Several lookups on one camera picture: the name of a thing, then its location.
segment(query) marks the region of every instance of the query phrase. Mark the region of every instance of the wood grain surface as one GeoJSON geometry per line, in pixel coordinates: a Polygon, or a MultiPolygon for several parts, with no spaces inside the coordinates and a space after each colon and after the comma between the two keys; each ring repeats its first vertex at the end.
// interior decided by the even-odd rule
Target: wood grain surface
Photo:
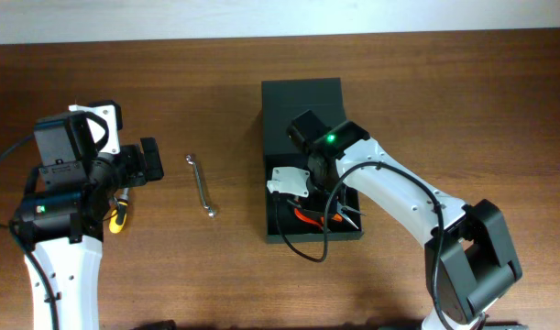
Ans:
{"type": "MultiPolygon", "coordinates": [[[[524,276],[490,320],[560,329],[560,29],[0,46],[0,152],[36,119],[103,99],[123,108],[123,144],[159,143],[165,178],[133,190],[121,234],[106,229],[101,328],[386,324],[430,312],[422,247],[365,197],[366,234],[331,243],[323,264],[264,242],[260,83],[322,77],[341,77],[349,119],[400,163],[503,211],[524,276]]],[[[1,165],[0,221],[37,162],[31,143],[1,165]]],[[[0,329],[30,327],[27,269],[0,231],[0,329]]]]}

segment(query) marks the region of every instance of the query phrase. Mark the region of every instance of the black cable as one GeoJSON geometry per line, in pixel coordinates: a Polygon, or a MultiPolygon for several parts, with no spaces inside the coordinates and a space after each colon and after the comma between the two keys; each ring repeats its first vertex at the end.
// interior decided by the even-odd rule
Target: black cable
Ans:
{"type": "Polygon", "coordinates": [[[104,222],[104,221],[108,221],[110,219],[113,218],[113,212],[116,210],[117,212],[121,210],[121,203],[118,202],[118,200],[116,199],[116,197],[113,196],[113,204],[115,205],[115,208],[108,211],[108,213],[110,214],[109,216],[107,216],[106,218],[104,218],[103,220],[101,220],[100,222],[104,222]]]}
{"type": "Polygon", "coordinates": [[[31,172],[27,176],[27,181],[25,182],[25,189],[23,190],[23,195],[24,196],[35,192],[35,190],[38,186],[39,169],[42,166],[43,166],[43,164],[39,163],[37,166],[34,166],[31,169],[31,172]]]}
{"type": "Polygon", "coordinates": [[[431,289],[432,289],[432,293],[433,293],[433,303],[434,303],[434,309],[436,310],[436,314],[438,315],[438,318],[440,319],[441,324],[443,324],[445,329],[453,330],[453,328],[446,321],[445,316],[443,315],[443,310],[441,309],[440,299],[438,297],[438,283],[437,282],[438,282],[438,272],[439,272],[439,260],[441,258],[441,254],[443,253],[443,233],[445,232],[445,221],[443,219],[443,210],[441,208],[441,205],[438,203],[438,200],[434,196],[433,192],[431,192],[430,189],[428,189],[428,187],[426,187],[418,179],[411,176],[411,174],[408,174],[407,172],[405,172],[403,170],[400,170],[398,168],[390,166],[390,165],[388,165],[388,164],[386,164],[382,161],[364,161],[362,163],[359,163],[359,164],[353,166],[349,170],[347,170],[345,173],[343,173],[343,175],[341,175],[339,180],[336,182],[336,185],[335,185],[333,191],[331,192],[330,196],[328,197],[328,201],[326,202],[326,207],[324,208],[324,218],[326,218],[328,216],[328,209],[330,207],[330,203],[333,200],[333,198],[335,197],[335,194],[338,191],[338,189],[341,187],[341,185],[345,181],[346,177],[348,177],[354,171],[356,171],[358,169],[361,169],[361,168],[364,168],[364,167],[367,167],[367,166],[375,166],[376,170],[386,169],[386,170],[393,171],[397,174],[400,174],[402,177],[404,177],[404,178],[408,179],[409,181],[411,181],[412,183],[416,184],[420,189],[422,189],[426,193],[426,195],[428,195],[428,198],[430,198],[433,201],[434,212],[436,213],[436,217],[438,218],[438,235],[437,235],[438,236],[438,242],[437,242],[438,244],[436,246],[436,253],[434,253],[434,267],[433,267],[433,276],[432,276],[432,283],[431,283],[431,289]]]}
{"type": "Polygon", "coordinates": [[[11,236],[16,241],[16,243],[19,245],[19,247],[21,248],[23,253],[25,253],[25,256],[27,256],[27,259],[29,259],[29,262],[31,263],[31,265],[33,266],[35,271],[38,273],[39,279],[43,283],[43,288],[45,289],[45,293],[48,295],[48,299],[49,299],[49,310],[51,312],[51,328],[53,330],[60,330],[60,322],[58,321],[58,305],[56,304],[56,296],[53,294],[53,290],[51,289],[51,284],[49,284],[48,277],[45,275],[45,272],[43,271],[43,268],[41,268],[41,265],[39,265],[38,260],[35,258],[35,256],[33,256],[33,253],[31,253],[31,251],[29,251],[27,249],[27,247],[25,247],[25,244],[23,244],[23,241],[21,241],[21,238],[19,238],[19,236],[18,236],[18,234],[16,233],[16,230],[15,230],[15,224],[13,222],[10,222],[8,228],[9,228],[9,231],[11,232],[11,236]]]}
{"type": "Polygon", "coordinates": [[[278,192],[275,192],[275,193],[273,193],[273,197],[274,197],[274,202],[276,204],[276,227],[278,228],[278,232],[280,233],[281,238],[286,243],[288,248],[290,248],[292,251],[294,251],[294,253],[296,253],[298,256],[300,256],[304,259],[308,259],[312,262],[320,263],[320,262],[325,261],[326,257],[328,256],[328,226],[327,226],[328,221],[324,221],[324,223],[323,223],[323,237],[324,237],[323,255],[320,258],[310,257],[309,255],[301,252],[298,248],[293,246],[290,243],[290,241],[288,240],[288,238],[281,231],[280,220],[279,220],[280,217],[278,216],[278,204],[280,203],[280,194],[278,192]]]}
{"type": "MultiPolygon", "coordinates": [[[[3,161],[9,154],[11,154],[13,151],[15,151],[15,149],[23,146],[24,144],[28,143],[31,139],[33,138],[33,134],[30,134],[26,137],[23,137],[22,139],[20,139],[17,143],[15,143],[14,145],[12,145],[10,148],[8,148],[5,152],[3,152],[2,154],[0,154],[0,163],[1,161],[3,161]]],[[[7,225],[3,225],[0,224],[0,228],[7,228],[7,225]]]]}

